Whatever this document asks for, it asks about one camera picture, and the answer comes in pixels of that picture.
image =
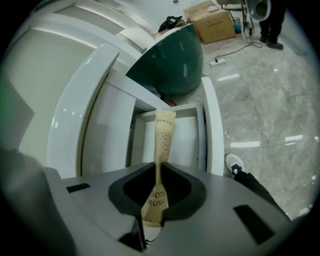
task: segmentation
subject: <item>tiled floor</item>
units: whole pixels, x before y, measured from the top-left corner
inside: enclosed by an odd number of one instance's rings
[[[238,41],[220,55],[248,44]],[[259,41],[259,34],[252,37]],[[203,45],[204,60],[231,38]],[[248,46],[213,67],[225,154],[235,153],[291,219],[312,204],[320,166],[320,80],[309,56]],[[209,63],[204,73],[211,72]],[[197,95],[188,95],[190,102]]]

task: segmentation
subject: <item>black pants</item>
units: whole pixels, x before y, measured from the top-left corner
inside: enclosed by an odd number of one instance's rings
[[[235,181],[241,183],[245,187],[247,187],[249,190],[272,204],[275,208],[277,208],[287,219],[289,217],[286,215],[286,213],[280,208],[280,206],[276,203],[274,198],[270,195],[268,190],[264,186],[262,186],[259,181],[256,180],[256,178],[251,173],[246,173],[244,171],[238,172],[234,178]]]
[[[283,0],[271,0],[269,17],[260,21],[261,35],[269,36],[269,41],[275,43],[281,33],[282,23],[285,19],[286,6]]]

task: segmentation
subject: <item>person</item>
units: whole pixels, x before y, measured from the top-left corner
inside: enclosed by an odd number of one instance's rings
[[[270,0],[271,11],[266,20],[260,21],[260,41],[272,49],[282,50],[284,46],[278,42],[282,23],[285,19],[286,6],[282,0]]]
[[[269,202],[275,208],[277,208],[288,220],[290,218],[286,215],[286,213],[281,209],[281,207],[276,203],[274,198],[270,195],[268,190],[262,186],[259,181],[251,173],[246,173],[244,168],[244,162],[242,159],[236,154],[227,154],[224,158],[225,165],[228,170],[231,172],[233,179],[249,190]]]

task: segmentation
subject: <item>black slot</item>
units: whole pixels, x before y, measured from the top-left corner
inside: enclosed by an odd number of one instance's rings
[[[80,190],[84,190],[90,188],[90,185],[88,183],[81,183],[78,185],[74,185],[74,186],[67,186],[66,190],[68,190],[69,193],[73,193],[73,192],[77,192]]]
[[[258,245],[275,234],[248,205],[240,205],[233,209]]]

